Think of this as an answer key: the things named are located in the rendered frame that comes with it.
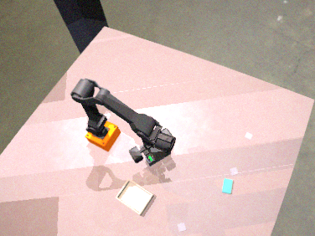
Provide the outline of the teal rectangular block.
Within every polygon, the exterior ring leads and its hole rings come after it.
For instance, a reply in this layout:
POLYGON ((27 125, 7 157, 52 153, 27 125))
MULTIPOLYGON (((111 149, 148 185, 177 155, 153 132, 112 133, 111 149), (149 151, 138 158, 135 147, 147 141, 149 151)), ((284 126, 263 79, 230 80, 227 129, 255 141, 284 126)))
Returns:
POLYGON ((232 180, 224 179, 223 192, 230 194, 232 180))

